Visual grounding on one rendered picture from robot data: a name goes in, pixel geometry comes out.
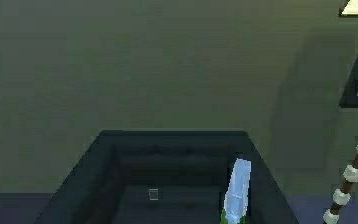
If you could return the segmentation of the cream lamp shade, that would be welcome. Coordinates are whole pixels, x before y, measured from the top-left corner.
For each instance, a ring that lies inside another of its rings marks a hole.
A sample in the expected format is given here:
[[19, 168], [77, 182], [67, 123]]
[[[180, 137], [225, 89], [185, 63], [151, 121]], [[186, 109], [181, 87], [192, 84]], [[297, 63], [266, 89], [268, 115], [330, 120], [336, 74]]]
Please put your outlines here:
[[347, 0], [340, 9], [340, 16], [358, 16], [358, 0]]

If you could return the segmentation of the pale blue dispenser bottle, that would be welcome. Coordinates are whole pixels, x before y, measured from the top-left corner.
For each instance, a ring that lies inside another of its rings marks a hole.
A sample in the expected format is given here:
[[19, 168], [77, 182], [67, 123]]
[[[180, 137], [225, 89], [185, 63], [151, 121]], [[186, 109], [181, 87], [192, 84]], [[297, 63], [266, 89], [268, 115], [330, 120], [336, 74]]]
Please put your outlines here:
[[245, 224], [248, 210], [251, 162], [237, 159], [224, 196], [220, 224]]

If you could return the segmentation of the brown floor lamp pole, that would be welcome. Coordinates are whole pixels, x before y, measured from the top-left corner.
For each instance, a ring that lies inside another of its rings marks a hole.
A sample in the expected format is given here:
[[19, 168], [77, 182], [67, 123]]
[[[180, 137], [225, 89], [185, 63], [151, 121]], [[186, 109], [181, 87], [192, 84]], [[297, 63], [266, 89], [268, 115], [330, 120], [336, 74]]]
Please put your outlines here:
[[347, 165], [343, 171], [343, 182], [332, 196], [332, 204], [323, 214], [323, 224], [338, 224], [340, 209], [348, 204], [351, 199], [351, 189], [358, 183], [358, 143], [356, 145], [356, 155], [351, 164]]

